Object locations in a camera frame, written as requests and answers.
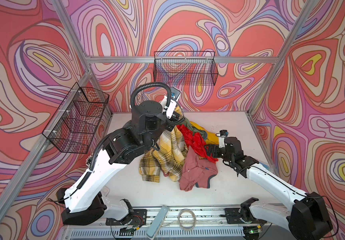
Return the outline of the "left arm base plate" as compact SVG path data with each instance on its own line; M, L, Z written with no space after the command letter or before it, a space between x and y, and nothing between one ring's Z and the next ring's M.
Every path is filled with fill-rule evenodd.
M135 209L123 220L106 219L106 226L135 226L141 227L146 224L147 209Z

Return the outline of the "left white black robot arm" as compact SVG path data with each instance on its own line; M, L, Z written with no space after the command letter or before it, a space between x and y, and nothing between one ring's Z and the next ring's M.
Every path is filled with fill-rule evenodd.
M122 128L106 135L96 146L83 175L69 188L57 191L57 202L64 225L86 226L100 218L125 225L134 215L127 199L103 197L101 189L135 158L150 150L159 150L162 133L171 129L179 114L177 102L164 98L161 103L145 101L131 108L131 120Z

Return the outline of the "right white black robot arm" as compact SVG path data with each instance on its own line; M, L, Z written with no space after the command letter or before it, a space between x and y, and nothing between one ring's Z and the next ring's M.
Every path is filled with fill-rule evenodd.
M298 240L320 240L333 230L323 196L307 193L270 173L258 160L244 154L236 137L220 136L218 145L206 145L205 150L207 156L222 159L238 175L255 182L283 204L273 206L250 198L241 203L236 214L240 221L270 222Z

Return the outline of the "yellow grey plaid cloth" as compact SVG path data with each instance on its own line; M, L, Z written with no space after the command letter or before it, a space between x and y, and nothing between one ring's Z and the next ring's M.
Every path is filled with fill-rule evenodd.
M151 149L139 162L138 170L142 180L158 183L160 176L164 176L178 182L188 153L183 134L174 126L171 131L165 130L157 143L160 150Z

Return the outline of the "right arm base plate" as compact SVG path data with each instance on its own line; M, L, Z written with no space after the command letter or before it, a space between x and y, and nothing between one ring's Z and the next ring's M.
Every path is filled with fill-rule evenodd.
M267 221L260 219L243 220L241 208L225 208L225 213L220 215L220 217L226 218L227 224L258 224L265 225Z

